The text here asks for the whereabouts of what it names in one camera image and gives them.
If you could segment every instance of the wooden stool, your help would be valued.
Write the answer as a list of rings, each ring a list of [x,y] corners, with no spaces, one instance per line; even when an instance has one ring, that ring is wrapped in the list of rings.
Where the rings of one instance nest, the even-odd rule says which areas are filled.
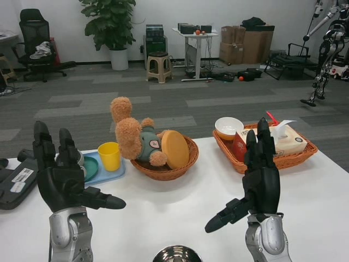
[[[7,58],[4,56],[3,53],[0,53],[0,61],[5,61],[5,63],[7,63],[8,67],[10,69],[10,72],[8,74],[3,74],[2,71],[0,70],[0,74],[2,74],[2,76],[4,77],[6,85],[7,85],[8,84],[7,80],[9,78],[17,78],[17,76],[16,76],[16,73],[14,72],[13,67],[11,66],[10,62],[7,60]]]
[[[151,61],[154,60],[158,63],[158,70],[150,69],[151,68]],[[165,69],[164,62],[168,61],[169,68]],[[167,52],[152,52],[149,53],[148,56],[148,63],[147,63],[147,78],[146,81],[149,80],[149,78],[157,78],[159,80],[160,84],[165,83],[166,77],[172,76],[172,68],[171,68],[171,61],[169,57],[169,53]]]

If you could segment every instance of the wicker basket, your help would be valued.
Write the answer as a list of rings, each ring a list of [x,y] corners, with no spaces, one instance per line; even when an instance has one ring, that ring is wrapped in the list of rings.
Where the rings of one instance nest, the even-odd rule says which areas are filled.
[[[131,160],[132,165],[140,172],[146,174],[150,178],[159,181],[169,181],[183,176],[188,169],[195,164],[198,158],[198,147],[189,137],[184,136],[189,147],[189,162],[186,166],[178,169],[170,169],[167,165],[161,167],[151,166],[149,163]]]
[[[245,128],[253,129],[257,128],[257,124],[248,124]],[[306,161],[309,157],[317,152],[317,147],[310,142],[308,139],[299,134],[305,141],[308,142],[305,149],[301,153],[290,154],[288,156],[274,157],[274,162],[278,169],[290,168],[295,165],[299,165]],[[244,174],[247,166],[243,162],[239,162],[236,157],[233,155],[232,151],[229,148],[232,148],[234,141],[226,141],[218,136],[218,133],[213,131],[213,136],[217,141],[217,144],[222,149],[223,153],[227,156],[229,161],[233,164],[236,171],[240,174]]]

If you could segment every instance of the floor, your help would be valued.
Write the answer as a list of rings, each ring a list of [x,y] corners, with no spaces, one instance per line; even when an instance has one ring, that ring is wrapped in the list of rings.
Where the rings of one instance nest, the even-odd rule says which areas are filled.
[[[226,67],[215,61],[217,71],[238,71],[248,65]],[[255,123],[271,112],[291,124],[342,168],[349,171],[349,87],[331,80],[327,99],[311,108],[299,102],[312,91],[312,79],[276,81],[263,74],[253,82],[186,82],[183,69],[174,69],[174,79],[166,84],[145,81],[142,63],[114,72],[109,64],[80,65],[66,70],[67,77],[52,74],[47,83],[19,82],[17,87],[32,90],[0,97],[0,158],[16,157],[22,148],[31,148],[33,125],[46,122],[58,142],[60,127],[72,133],[81,150],[114,141],[114,124],[109,104],[117,96],[131,99],[133,116],[155,119],[158,130],[176,129],[191,137],[212,136],[219,117],[233,116]]]

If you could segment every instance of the green plate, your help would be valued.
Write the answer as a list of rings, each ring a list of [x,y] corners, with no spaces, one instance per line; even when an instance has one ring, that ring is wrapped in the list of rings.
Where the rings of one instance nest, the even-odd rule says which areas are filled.
[[[85,182],[90,181],[98,172],[98,162],[93,157],[84,157],[83,167],[86,169]]]

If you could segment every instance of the black chair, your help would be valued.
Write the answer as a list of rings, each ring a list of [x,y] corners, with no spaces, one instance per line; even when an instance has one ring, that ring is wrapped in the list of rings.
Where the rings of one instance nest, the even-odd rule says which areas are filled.
[[[300,53],[296,56],[290,55],[290,50],[292,45],[302,48]],[[287,69],[293,70],[296,72],[302,72],[302,74],[304,74],[305,69],[315,72],[317,69],[317,63],[313,63],[312,61],[308,60],[309,57],[310,57],[309,47],[290,43],[288,45],[287,55],[277,55],[274,57],[269,57],[269,60],[267,62],[266,68],[264,69],[264,72],[276,80],[280,80],[281,76],[284,74],[285,70]],[[269,71],[267,71],[268,67],[271,67],[276,72],[280,72],[279,75],[271,74]]]
[[[45,78],[46,73],[61,73],[63,76],[67,74],[55,68],[54,63],[56,59],[56,52],[50,42],[50,27],[49,23],[43,18],[38,9],[24,9],[20,14],[20,27],[24,38],[24,43],[18,43],[12,47],[18,62],[29,69],[29,73],[23,76],[27,81],[27,76],[42,74],[43,82],[47,82]],[[44,56],[39,59],[31,59],[30,55],[36,52],[36,46],[42,42],[49,42],[51,55]],[[19,56],[17,53],[17,46],[24,45],[25,55]]]

